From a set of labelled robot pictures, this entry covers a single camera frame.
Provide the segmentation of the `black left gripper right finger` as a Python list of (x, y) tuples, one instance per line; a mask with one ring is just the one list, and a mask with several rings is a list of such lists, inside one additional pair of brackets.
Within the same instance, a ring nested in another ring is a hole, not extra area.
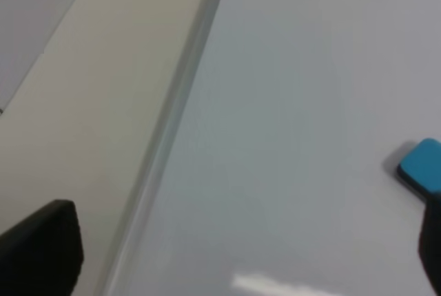
[(426, 202), (420, 230), (418, 254), (427, 278), (436, 295), (440, 295), (440, 196), (432, 195)]

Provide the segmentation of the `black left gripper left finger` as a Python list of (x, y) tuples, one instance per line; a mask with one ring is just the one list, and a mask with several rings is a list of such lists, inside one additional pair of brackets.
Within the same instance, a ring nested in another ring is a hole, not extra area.
[(1, 234), (2, 295), (71, 295), (84, 261), (71, 200), (53, 200)]

